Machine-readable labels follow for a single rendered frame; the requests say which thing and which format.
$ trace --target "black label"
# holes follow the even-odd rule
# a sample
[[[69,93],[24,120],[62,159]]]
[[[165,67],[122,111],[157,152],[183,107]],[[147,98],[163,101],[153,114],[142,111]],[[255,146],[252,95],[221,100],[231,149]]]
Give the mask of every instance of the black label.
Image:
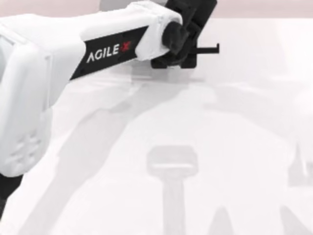
[[[86,41],[86,54],[71,80],[135,59],[135,49],[147,28]]]

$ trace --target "table surface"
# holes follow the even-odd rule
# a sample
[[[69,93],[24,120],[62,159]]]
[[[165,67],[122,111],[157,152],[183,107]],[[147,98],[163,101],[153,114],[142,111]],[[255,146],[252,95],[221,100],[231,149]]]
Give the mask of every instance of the table surface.
[[[212,19],[195,70],[71,82],[2,235],[312,235],[313,20]]]

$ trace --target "red x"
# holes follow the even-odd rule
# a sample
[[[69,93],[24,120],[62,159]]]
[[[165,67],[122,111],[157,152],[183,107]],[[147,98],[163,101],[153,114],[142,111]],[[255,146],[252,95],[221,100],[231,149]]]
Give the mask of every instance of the red x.
[[[131,41],[125,42],[123,43],[122,47],[121,47],[121,51],[125,52],[127,50],[129,50],[129,46],[131,45]]]

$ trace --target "white tabletop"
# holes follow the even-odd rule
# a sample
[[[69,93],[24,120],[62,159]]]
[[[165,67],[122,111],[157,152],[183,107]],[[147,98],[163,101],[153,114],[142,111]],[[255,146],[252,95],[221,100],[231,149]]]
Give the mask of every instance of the white tabletop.
[[[312,28],[212,19],[199,44],[221,54],[195,70],[130,62],[71,82],[0,234],[312,235]]]

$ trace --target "robotic arm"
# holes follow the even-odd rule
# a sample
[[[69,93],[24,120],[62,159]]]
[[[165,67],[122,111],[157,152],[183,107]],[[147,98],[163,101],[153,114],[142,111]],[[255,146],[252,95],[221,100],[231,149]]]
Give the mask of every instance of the robotic arm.
[[[0,18],[0,211],[45,154],[51,107],[70,80],[133,59],[194,68],[197,54],[219,53],[197,48],[216,3],[144,0],[73,18]]]

